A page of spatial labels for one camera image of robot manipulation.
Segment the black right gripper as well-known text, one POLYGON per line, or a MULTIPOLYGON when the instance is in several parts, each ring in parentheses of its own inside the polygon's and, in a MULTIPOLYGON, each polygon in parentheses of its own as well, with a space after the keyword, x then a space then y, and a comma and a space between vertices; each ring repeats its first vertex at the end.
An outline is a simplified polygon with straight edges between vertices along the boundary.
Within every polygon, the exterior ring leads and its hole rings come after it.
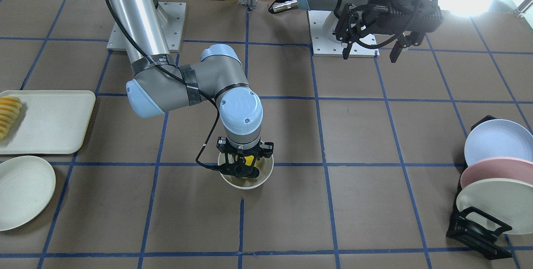
POLYGON ((244 149, 242 145, 234 147, 226 137, 218 138, 217 148, 222 153, 223 160, 221 165, 216 166, 216 171, 236 178, 257 178, 259 176, 259 169, 253 165, 245 165, 245 157, 253 155, 269 158, 274 153, 273 142, 259 142, 252 148, 244 149))

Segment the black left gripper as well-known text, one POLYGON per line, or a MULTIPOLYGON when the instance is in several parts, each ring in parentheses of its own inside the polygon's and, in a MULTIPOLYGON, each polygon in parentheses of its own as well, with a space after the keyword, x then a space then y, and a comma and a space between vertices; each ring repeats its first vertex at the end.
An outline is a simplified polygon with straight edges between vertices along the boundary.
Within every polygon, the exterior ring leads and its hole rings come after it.
POLYGON ((445 17, 438 0, 368 0, 341 5, 335 37, 347 60, 352 45, 379 49, 394 42, 389 54, 396 63, 402 51, 421 44, 424 35, 436 31, 445 17))

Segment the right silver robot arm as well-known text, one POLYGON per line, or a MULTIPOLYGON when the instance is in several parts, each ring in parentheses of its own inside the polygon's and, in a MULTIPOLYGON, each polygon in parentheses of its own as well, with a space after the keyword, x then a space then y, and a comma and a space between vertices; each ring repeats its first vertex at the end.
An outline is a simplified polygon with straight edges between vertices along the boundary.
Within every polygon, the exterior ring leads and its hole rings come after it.
POLYGON ((215 44, 200 62, 177 66, 165 38, 154 0, 105 0, 120 32, 134 79, 126 83, 128 100, 139 117, 148 118, 178 108, 210 102, 226 135, 217 140, 224 155, 220 165, 204 168, 236 178, 258 178, 257 161, 274 153, 272 142, 261 141, 264 110, 251 90, 234 49, 215 44))

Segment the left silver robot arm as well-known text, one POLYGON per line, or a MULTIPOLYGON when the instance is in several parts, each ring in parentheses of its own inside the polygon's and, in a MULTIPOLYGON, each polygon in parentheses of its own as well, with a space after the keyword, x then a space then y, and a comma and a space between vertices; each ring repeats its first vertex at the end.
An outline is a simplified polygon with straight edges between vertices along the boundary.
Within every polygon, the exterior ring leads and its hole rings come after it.
POLYGON ((392 63, 444 21, 438 0, 297 0, 308 11, 318 56, 378 57, 393 43, 392 63))

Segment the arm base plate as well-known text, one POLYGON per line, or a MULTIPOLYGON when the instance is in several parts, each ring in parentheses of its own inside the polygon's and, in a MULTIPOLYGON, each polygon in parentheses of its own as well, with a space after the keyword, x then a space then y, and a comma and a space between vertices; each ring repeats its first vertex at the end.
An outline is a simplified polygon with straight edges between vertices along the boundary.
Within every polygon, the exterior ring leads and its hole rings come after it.
MULTIPOLYGON (((335 36, 335 27, 338 19, 331 11, 310 10, 308 11, 309 31, 312 40, 312 47, 315 56, 342 57, 343 48, 341 42, 335 36)), ((374 35, 364 37, 362 42, 369 45, 376 45, 374 35)), ((373 58, 379 56, 379 50, 370 50, 356 43, 352 45, 350 58, 373 58)))
MULTIPOLYGON (((184 2, 159 2, 158 8, 155 9, 156 23, 162 31, 162 39, 167 43, 169 52, 179 52, 182 42, 182 33, 185 22, 185 11, 187 4, 184 2)), ((137 45, 141 43, 149 44, 148 40, 141 39, 141 36, 148 36, 149 39, 154 37, 151 32, 150 24, 139 19, 139 10, 137 7, 128 7, 125 12, 120 14, 120 21, 128 31, 137 45)), ((112 51, 126 51, 131 43, 126 39, 117 23, 114 23, 112 32, 109 36, 107 49, 112 51)))

